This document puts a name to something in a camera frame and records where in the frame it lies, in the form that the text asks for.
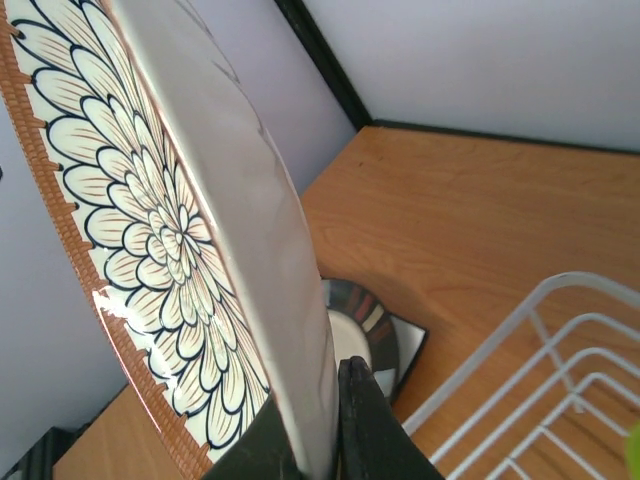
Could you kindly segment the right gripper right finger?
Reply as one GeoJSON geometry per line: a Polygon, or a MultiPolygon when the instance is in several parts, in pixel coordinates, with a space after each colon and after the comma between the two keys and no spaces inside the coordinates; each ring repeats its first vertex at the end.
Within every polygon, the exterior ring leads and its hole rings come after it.
{"type": "Polygon", "coordinates": [[[403,430],[363,358],[341,361],[338,382],[342,479],[444,479],[403,430]]]}

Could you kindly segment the patterned round plate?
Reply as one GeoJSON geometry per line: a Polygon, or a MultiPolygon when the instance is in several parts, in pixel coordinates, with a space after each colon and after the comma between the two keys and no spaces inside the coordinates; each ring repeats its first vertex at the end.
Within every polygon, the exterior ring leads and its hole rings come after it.
{"type": "Polygon", "coordinates": [[[5,1],[1,92],[82,289],[168,454],[203,476],[269,396],[338,464],[334,346],[299,196],[188,1],[5,1]]]}

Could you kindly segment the dark striped rim plate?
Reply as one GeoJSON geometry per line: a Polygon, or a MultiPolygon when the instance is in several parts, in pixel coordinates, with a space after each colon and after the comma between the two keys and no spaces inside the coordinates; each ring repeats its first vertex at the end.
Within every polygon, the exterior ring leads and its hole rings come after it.
{"type": "Polygon", "coordinates": [[[336,367],[363,358],[384,397],[392,402],[400,373],[399,342],[389,311],[368,289],[344,279],[323,279],[336,367]]]}

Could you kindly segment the white wire dish rack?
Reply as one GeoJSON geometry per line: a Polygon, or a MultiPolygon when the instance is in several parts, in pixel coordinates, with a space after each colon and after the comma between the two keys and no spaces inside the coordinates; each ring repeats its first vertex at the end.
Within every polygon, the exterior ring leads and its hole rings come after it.
{"type": "Polygon", "coordinates": [[[540,282],[404,422],[448,479],[630,479],[639,294],[567,272],[540,282]]]}

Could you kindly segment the green plate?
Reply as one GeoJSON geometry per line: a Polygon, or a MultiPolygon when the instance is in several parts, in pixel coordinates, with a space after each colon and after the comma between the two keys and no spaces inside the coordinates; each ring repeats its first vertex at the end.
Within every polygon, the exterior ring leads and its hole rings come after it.
{"type": "Polygon", "coordinates": [[[626,469],[631,480],[640,480],[640,424],[630,431],[624,449],[626,469]]]}

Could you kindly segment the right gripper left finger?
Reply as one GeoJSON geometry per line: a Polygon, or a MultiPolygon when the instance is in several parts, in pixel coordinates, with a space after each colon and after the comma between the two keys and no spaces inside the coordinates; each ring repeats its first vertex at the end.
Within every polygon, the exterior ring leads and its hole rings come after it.
{"type": "Polygon", "coordinates": [[[261,407],[248,431],[203,476],[204,480],[302,478],[272,396],[261,407]]]}

